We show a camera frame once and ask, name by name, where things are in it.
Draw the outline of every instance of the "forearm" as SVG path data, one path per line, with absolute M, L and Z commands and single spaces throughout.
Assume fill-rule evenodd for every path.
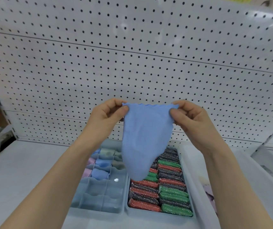
M 273 229 L 273 221 L 225 144 L 203 153 L 222 229 Z
M 0 228 L 61 228 L 91 153 L 75 142 Z

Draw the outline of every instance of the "hand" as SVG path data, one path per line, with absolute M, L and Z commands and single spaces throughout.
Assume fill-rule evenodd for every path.
M 209 153 L 228 147 L 205 109 L 186 100 L 177 100 L 173 104 L 179 104 L 179 108 L 171 109 L 170 115 L 200 152 Z
M 129 107 L 122 106 L 126 102 L 114 98 L 96 106 L 75 144 L 84 146 L 91 152 L 98 149 L 111 134 L 115 124 L 127 114 Z

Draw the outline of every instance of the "person's left hand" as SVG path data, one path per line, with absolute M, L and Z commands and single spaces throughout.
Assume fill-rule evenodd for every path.
M 75 144 L 82 144 L 92 152 L 96 150 L 111 134 L 115 124 L 127 114 L 129 107 L 122 106 L 126 102 L 113 98 L 96 106 Z

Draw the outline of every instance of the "green sponge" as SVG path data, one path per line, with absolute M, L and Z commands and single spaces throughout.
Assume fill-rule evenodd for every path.
M 149 175 L 147 175 L 147 177 L 144 178 L 144 180 L 152 181 L 152 182 L 158 182 L 158 179 L 156 177 L 150 177 Z
M 174 215 L 183 215 L 192 217 L 193 212 L 189 209 L 178 207 L 178 206 L 171 206 L 169 204 L 162 204 L 161 211 L 164 213 L 174 214 Z
M 176 194 L 188 198 L 188 193 L 173 188 L 159 186 L 159 193 Z
M 181 165 L 174 163 L 174 162 L 167 162 L 167 161 L 158 160 L 158 164 L 181 168 Z
M 180 195 L 176 195 L 176 194 L 168 194 L 168 193 L 163 193 L 161 192 L 159 194 L 161 199 L 168 199 L 168 200 L 173 200 L 173 201 L 178 201 L 178 202 L 189 202 L 189 198 L 187 197 L 183 197 Z
M 153 177 L 153 178 L 158 178 L 158 175 L 156 173 L 153 173 L 153 172 L 149 172 L 147 176 Z

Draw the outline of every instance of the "gray tray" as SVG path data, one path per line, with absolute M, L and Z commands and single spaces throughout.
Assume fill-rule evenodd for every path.
M 102 148 L 121 151 L 121 141 L 106 140 Z M 122 161 L 116 156 L 103 156 L 93 154 L 91 157 L 104 160 Z M 110 172 L 108 180 L 96 180 L 93 177 L 85 177 L 80 180 L 76 193 L 72 200 L 69 214 L 81 217 L 101 219 L 115 219 L 124 212 L 126 187 L 128 181 L 127 170 L 124 167 L 105 167 L 90 164 L 88 169 L 101 169 Z
M 177 149 L 177 153 L 178 153 L 179 160 L 181 163 L 181 155 L 180 155 L 180 151 L 178 149 Z M 163 212 L 154 212 L 154 211 L 149 211 L 149 210 L 141 210 L 141 209 L 129 207 L 128 206 L 128 195 L 129 195 L 129 187 L 130 187 L 130 177 L 128 178 L 126 196 L 125 196 L 125 209 L 126 209 L 127 215 L 129 215 L 131 217 L 150 219 L 150 220 L 155 220 L 155 221 L 159 221 L 159 222 L 167 222 L 167 223 L 171 222 L 173 224 L 184 224 L 188 220 L 195 220 L 195 218 L 196 218 L 195 209 L 193 206 L 191 191 L 189 189 L 189 182 L 191 180 L 188 180 L 185 177 L 185 175 L 184 175 L 185 170 L 183 169 L 183 167 L 181 167 L 181 169 L 182 169 L 182 173 L 183 173 L 184 182 L 185 182 L 186 188 L 188 190 L 188 194 L 190 195 L 189 198 L 190 198 L 191 208 L 193 211 L 192 217 L 173 215 L 173 214 L 168 214 L 168 213 L 163 213 Z

